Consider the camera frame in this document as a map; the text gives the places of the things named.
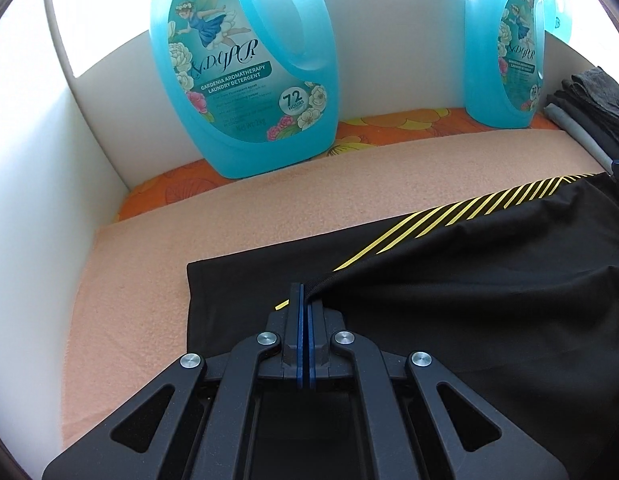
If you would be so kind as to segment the white wardrobe cabinet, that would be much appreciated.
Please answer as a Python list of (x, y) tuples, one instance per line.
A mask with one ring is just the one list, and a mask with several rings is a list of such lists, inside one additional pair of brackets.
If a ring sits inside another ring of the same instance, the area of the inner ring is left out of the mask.
[(126, 191), (70, 91), (46, 0), (12, 0), (0, 18), (0, 439), (34, 479), (62, 448), (80, 274)]

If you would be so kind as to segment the grey folded pants bottom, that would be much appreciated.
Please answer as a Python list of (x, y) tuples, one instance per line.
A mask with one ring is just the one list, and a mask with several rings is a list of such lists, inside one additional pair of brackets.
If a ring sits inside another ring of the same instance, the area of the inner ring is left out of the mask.
[(582, 145), (588, 154), (605, 170), (612, 174), (612, 159), (591, 137), (591, 135), (565, 110), (556, 104), (547, 104), (544, 107), (545, 116), (567, 132), (576, 142)]

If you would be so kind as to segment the dark grey folded garment top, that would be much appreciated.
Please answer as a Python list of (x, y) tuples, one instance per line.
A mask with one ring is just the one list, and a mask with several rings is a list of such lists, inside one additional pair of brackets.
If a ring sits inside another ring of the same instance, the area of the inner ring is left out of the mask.
[(601, 67), (561, 81), (549, 94), (553, 104), (574, 119), (612, 160), (619, 160), (619, 84)]

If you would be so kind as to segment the blue detergent bottle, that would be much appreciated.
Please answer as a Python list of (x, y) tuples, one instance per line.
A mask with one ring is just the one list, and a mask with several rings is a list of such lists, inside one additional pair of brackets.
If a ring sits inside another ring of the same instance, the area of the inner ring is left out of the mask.
[(544, 85), (543, 0), (466, 0), (465, 107), (497, 129), (528, 127)]
[(340, 86), (325, 0), (152, 0), (149, 34), (170, 104), (221, 176), (332, 145)]

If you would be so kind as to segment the right blue detergent bottle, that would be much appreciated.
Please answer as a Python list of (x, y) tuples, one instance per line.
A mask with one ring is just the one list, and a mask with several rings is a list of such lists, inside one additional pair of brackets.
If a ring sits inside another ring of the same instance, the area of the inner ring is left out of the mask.
[(466, 0), (465, 107), (497, 129), (528, 127), (544, 85), (543, 0)]

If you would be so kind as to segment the orange floral bed sheet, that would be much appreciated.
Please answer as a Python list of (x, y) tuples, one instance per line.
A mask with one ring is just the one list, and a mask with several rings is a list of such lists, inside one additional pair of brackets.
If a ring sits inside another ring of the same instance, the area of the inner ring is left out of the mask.
[[(419, 108), (394, 114), (346, 119), (335, 140), (318, 158), (408, 141), (488, 131), (460, 107)], [(116, 214), (116, 221), (172, 205), (232, 181), (218, 174), (204, 159), (159, 174), (131, 190)]]

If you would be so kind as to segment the black shorts with yellow stripes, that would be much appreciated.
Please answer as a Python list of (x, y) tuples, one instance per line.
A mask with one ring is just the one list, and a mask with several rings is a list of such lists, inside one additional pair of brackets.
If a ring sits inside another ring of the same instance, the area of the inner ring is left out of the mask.
[(552, 179), (195, 261), (187, 348), (261, 330), (293, 284), (382, 350), (428, 351), (557, 456), (619, 479), (619, 183)]

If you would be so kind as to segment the peach towel on bed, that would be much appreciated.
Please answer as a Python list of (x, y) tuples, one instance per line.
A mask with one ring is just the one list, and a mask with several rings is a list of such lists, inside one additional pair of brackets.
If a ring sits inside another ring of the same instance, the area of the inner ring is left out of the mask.
[(501, 130), (303, 162), (96, 234), (65, 351), (71, 445), (186, 350), (188, 263), (458, 202), (599, 164), (560, 130)]

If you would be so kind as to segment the left blue detergent bottle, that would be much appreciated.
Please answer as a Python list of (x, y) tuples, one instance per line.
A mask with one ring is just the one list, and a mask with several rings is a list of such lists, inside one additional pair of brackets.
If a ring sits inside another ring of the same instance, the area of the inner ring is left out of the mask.
[(325, 0), (152, 0), (149, 34), (170, 104), (221, 176), (332, 145), (340, 86)]

